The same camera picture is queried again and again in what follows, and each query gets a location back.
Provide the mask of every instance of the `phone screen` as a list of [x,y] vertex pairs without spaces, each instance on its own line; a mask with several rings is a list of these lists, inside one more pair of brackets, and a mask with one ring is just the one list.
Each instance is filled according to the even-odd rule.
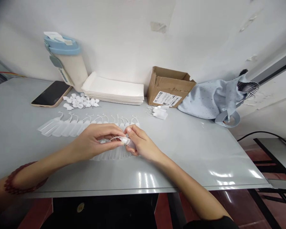
[[65,82],[54,81],[32,104],[53,106],[69,87]]

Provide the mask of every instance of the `black sleeve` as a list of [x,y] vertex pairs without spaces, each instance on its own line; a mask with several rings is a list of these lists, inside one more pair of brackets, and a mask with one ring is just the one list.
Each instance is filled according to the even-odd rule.
[[228,216],[224,216],[217,220],[195,220],[187,223],[183,229],[239,229],[234,221]]

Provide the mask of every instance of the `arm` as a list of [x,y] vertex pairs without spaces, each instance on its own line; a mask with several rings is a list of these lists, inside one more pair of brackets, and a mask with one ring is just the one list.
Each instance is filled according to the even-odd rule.
[[[125,136],[115,124],[91,124],[64,149],[22,169],[13,179],[13,186],[19,189],[34,187],[62,167],[78,161],[89,160],[98,154],[123,145],[120,141],[104,144],[98,141],[103,138],[110,139],[116,135]],[[10,206],[19,196],[5,191],[6,179],[7,177],[0,179],[0,212]]]
[[137,151],[128,146],[126,150],[135,156],[141,155],[158,166],[177,185],[201,219],[214,220],[223,216],[230,217],[218,200],[162,153],[143,130],[132,125],[124,133],[128,133],[137,147]]

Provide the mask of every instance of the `smartphone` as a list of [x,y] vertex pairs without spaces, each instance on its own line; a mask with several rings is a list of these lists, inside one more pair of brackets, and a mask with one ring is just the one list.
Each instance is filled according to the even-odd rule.
[[31,104],[35,107],[57,107],[63,100],[63,96],[66,96],[71,88],[63,81],[54,81]]

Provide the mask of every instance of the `black cable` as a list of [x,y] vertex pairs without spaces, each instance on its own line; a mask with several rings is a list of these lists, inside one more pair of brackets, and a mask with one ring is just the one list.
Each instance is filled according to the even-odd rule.
[[286,143],[286,140],[285,140],[284,138],[282,138],[281,136],[276,135],[276,134],[274,134],[274,133],[267,132],[267,131],[255,131],[255,132],[252,132],[252,133],[250,133],[250,134],[247,134],[247,135],[243,136],[241,139],[238,139],[237,141],[239,142],[240,140],[243,140],[245,137],[248,137],[249,135],[255,134],[255,133],[267,133],[267,134],[271,134],[271,135],[274,135],[274,136],[278,137],[279,139],[281,139],[283,142]]

